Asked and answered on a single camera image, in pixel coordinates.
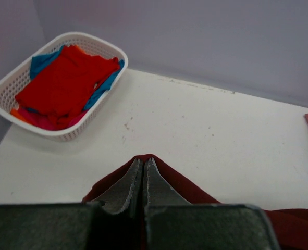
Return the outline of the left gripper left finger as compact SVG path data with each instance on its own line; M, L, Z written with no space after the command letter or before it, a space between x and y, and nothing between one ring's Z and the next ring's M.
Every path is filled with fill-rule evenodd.
M142 170L143 161L135 159L120 180L91 202L98 203L109 214L136 214Z

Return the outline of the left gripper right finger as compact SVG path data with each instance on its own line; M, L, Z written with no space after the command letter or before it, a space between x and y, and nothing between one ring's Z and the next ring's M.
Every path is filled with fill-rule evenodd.
M161 175L153 157L144 164L143 206L187 206L183 198Z

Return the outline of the dark maroon t shirt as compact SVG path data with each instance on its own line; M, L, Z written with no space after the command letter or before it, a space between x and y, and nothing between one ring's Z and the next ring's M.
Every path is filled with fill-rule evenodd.
M82 201L92 201L107 191L126 174L135 159L147 161L150 158L154 158L161 176L190 203L220 203L153 154L133 156L124 165L95 183ZM265 212L281 249L308 249L308 209L279 209L265 210Z

